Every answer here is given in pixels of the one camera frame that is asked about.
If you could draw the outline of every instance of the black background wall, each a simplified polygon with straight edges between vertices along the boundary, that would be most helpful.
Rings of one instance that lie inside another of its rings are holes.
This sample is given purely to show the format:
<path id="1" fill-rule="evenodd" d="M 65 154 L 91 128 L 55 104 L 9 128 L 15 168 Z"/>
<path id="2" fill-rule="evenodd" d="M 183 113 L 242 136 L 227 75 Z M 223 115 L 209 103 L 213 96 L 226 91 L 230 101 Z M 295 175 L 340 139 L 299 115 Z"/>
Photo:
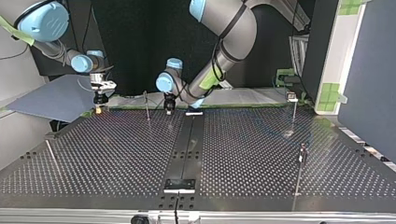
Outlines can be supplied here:
<path id="1" fill-rule="evenodd" d="M 189 0 L 94 0 L 92 4 L 121 95 L 156 91 L 155 79 L 170 57 L 183 60 L 182 76 L 188 81 L 211 57 L 217 37 L 190 15 Z M 300 4 L 312 18 L 315 0 Z M 236 87 L 272 86 L 276 69 L 292 67 L 291 24 L 272 7 L 253 11 L 259 34 L 248 58 L 229 73 Z"/>

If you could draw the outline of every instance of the gray panel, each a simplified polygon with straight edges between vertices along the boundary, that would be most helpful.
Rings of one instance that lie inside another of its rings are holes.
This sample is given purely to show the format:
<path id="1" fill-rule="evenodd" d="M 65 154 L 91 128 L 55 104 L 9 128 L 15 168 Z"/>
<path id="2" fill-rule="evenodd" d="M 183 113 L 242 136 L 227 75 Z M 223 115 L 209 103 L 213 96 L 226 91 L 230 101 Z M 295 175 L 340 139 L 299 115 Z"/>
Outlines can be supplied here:
<path id="1" fill-rule="evenodd" d="M 57 160 L 42 146 L 0 175 L 0 206 L 158 209 L 183 115 L 147 121 L 144 110 L 114 111 L 85 119 L 50 143 Z"/>
<path id="2" fill-rule="evenodd" d="M 313 99 L 318 95 L 338 2 L 339 0 L 317 0 L 315 3 L 303 71 L 304 85 Z"/>
<path id="3" fill-rule="evenodd" d="M 339 120 L 349 130 L 396 161 L 396 1 L 367 3 L 349 72 Z"/>
<path id="4" fill-rule="evenodd" d="M 94 93 L 90 89 L 89 77 L 66 75 L 22 96 L 7 108 L 22 114 L 72 122 L 94 108 Z"/>

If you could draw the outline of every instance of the black metal table surface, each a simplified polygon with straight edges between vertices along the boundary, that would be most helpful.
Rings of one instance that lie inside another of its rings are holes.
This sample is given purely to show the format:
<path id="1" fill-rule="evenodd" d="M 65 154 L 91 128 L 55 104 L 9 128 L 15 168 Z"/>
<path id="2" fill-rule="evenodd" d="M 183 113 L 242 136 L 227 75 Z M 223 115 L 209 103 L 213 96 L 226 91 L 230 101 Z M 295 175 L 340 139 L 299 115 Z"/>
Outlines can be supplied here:
<path id="1" fill-rule="evenodd" d="M 151 113 L 72 124 L 0 172 L 0 207 L 396 213 L 396 174 L 309 110 Z M 165 194 L 176 178 L 195 193 Z"/>

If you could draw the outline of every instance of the cable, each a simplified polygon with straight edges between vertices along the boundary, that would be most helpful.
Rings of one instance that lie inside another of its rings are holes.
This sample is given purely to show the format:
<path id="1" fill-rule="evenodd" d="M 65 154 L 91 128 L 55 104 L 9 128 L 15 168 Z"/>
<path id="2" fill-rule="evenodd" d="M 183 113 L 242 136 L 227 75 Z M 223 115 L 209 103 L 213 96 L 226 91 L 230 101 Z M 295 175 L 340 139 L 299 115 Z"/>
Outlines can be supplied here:
<path id="1" fill-rule="evenodd" d="M 87 24 L 85 26 L 85 32 L 84 32 L 84 36 L 82 38 L 82 51 L 85 53 L 85 40 L 87 39 L 87 34 L 88 34 L 88 29 L 90 27 L 90 22 L 91 22 L 91 15 L 92 15 L 92 3 L 90 4 L 90 13 L 88 15 L 88 21 Z"/>
<path id="2" fill-rule="evenodd" d="M 215 47 L 213 48 L 212 52 L 212 70 L 213 73 L 218 80 L 218 82 L 222 82 L 226 79 L 225 74 L 223 73 L 221 66 L 219 64 L 219 59 L 218 59 L 218 52 L 219 52 L 219 44 L 221 43 L 221 39 L 219 38 L 218 42 L 216 43 Z"/>
<path id="3" fill-rule="evenodd" d="M 175 224 L 178 224 L 177 207 L 178 207 L 178 195 L 177 195 L 176 206 L 175 206 Z"/>
<path id="4" fill-rule="evenodd" d="M 29 48 L 29 46 L 26 45 L 26 48 L 25 48 L 21 53 L 16 54 L 16 55 L 13 55 L 13 56 L 9 56 L 9 57 L 0 58 L 0 60 L 6 60 L 6 59 L 12 59 L 12 58 L 19 57 L 19 56 L 21 56 L 22 54 L 24 54 L 24 53 L 27 51 L 28 48 Z"/>
<path id="5" fill-rule="evenodd" d="M 285 95 L 286 93 L 283 94 L 283 93 L 279 92 L 279 91 L 276 89 L 275 79 L 276 79 L 276 77 L 273 77 L 273 78 L 272 78 L 272 83 L 273 83 L 274 90 L 275 90 L 279 95 L 282 95 L 282 96 L 285 97 L 285 99 L 286 99 L 286 95 Z"/>
<path id="6" fill-rule="evenodd" d="M 79 82 L 79 78 L 77 79 L 77 83 L 78 83 L 78 85 L 79 85 L 84 91 L 93 91 L 93 90 L 89 90 L 89 89 L 83 87 L 83 86 L 81 85 L 81 82 Z"/>
<path id="7" fill-rule="evenodd" d="M 67 54 L 68 50 L 66 48 L 66 45 L 64 43 L 62 43 L 62 41 L 60 39 L 58 39 L 58 44 L 59 44 L 60 51 L 59 51 L 59 53 L 57 55 L 49 56 L 48 54 L 45 54 L 44 52 L 43 52 L 43 54 L 46 57 L 48 57 L 50 59 L 53 59 L 53 60 L 57 60 L 57 59 L 60 59 L 60 58 L 64 57 L 64 59 L 62 61 L 62 64 L 63 64 L 63 67 L 64 67 L 66 65 L 66 55 L 68 55 Z"/>

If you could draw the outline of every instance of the green tape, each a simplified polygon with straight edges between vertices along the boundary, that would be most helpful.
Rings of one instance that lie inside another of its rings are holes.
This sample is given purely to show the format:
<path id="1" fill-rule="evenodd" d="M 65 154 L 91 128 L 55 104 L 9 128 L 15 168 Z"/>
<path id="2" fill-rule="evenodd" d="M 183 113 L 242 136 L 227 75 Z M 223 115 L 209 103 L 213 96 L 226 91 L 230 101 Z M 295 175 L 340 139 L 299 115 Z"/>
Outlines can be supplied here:
<path id="1" fill-rule="evenodd" d="M 80 115 L 80 117 L 85 118 L 85 119 L 91 118 L 92 116 L 93 116 L 93 110 L 84 112 Z"/>
<path id="2" fill-rule="evenodd" d="M 217 66 L 216 66 L 216 74 L 218 75 L 218 78 L 220 78 L 221 73 Z M 217 86 L 217 85 L 219 85 L 219 80 L 216 78 L 213 69 L 210 69 L 210 71 L 206 74 L 204 80 L 201 82 L 199 87 L 203 90 L 208 91 L 213 86 Z"/>
<path id="3" fill-rule="evenodd" d="M 361 0 L 342 0 L 338 15 L 358 15 L 361 4 Z"/>
<path id="4" fill-rule="evenodd" d="M 339 89 L 338 83 L 323 83 L 317 111 L 333 112 L 340 97 Z"/>
<path id="5" fill-rule="evenodd" d="M 289 68 L 289 69 L 277 69 L 276 70 L 276 85 L 277 86 L 284 86 L 285 82 L 282 80 L 279 80 L 280 76 L 286 76 L 286 77 L 294 77 L 294 69 Z"/>
<path id="6" fill-rule="evenodd" d="M 13 36 L 17 37 L 18 39 L 26 42 L 30 46 L 32 46 L 35 43 L 35 40 L 30 36 L 27 35 L 26 33 L 19 31 L 12 27 L 3 17 L 0 16 L 0 26 L 2 26 L 5 30 L 7 30 L 10 34 Z"/>

